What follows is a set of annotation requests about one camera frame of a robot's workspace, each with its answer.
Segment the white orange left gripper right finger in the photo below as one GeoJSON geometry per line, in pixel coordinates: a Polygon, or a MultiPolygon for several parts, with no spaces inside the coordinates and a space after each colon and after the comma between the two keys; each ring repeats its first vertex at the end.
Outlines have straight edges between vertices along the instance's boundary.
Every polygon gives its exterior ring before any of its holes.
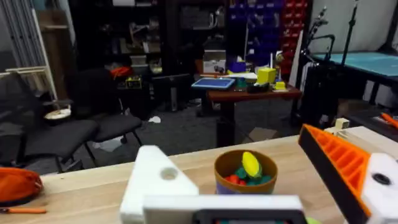
{"type": "Polygon", "coordinates": [[[397,160],[304,124],[298,144],[346,223],[397,223],[397,160]]]}

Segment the bare white left gripper left finger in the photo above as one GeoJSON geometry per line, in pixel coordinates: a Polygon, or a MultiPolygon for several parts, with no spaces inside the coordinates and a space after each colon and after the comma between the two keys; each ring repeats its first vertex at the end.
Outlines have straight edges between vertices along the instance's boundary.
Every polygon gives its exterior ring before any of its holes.
{"type": "Polygon", "coordinates": [[[122,223],[143,223],[144,197],[198,195],[199,188],[155,145],[141,146],[119,208],[122,223]]]}

